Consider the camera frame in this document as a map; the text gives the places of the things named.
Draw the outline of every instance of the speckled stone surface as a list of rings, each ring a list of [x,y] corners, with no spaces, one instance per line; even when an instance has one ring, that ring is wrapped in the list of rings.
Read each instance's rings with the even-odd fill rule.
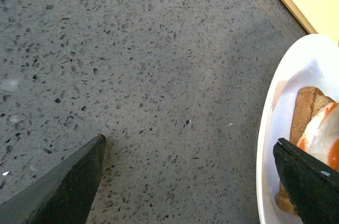
[[[87,223],[258,223],[258,126],[305,35],[279,0],[1,0],[0,202],[98,132]]]

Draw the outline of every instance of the toast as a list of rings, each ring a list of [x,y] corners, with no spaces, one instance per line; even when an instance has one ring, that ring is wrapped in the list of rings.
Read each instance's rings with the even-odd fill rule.
[[[290,131],[290,142],[292,144],[297,145],[310,120],[320,109],[331,102],[335,101],[325,96],[319,88],[314,86],[304,87],[299,90]],[[298,215],[287,191],[281,183],[280,192],[275,196],[275,201],[281,210]]]

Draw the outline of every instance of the white bowl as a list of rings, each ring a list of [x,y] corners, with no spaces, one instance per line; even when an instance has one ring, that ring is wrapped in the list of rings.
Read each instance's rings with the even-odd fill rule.
[[[261,118],[257,145],[256,192],[261,224],[301,224],[275,203],[279,176],[273,157],[278,138],[290,138],[298,90],[316,86],[339,101],[339,48],[328,37],[311,34],[295,42],[272,79]]]

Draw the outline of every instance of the gray terrazzo countertop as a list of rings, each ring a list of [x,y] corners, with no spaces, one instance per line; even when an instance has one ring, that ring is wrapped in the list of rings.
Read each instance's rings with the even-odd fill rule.
[[[1,0],[0,203],[98,132],[87,223],[259,223],[274,71],[305,31],[279,0]]]

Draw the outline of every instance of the sandwich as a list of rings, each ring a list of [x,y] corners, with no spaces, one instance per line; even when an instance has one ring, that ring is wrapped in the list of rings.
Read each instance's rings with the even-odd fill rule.
[[[339,103],[325,96],[316,87],[301,88],[293,113],[290,142],[337,170],[339,166],[339,155],[337,158],[339,140],[338,137],[333,137],[333,135],[339,136],[338,119]],[[280,192],[276,195],[275,201],[281,210],[295,216],[298,215],[281,183]]]

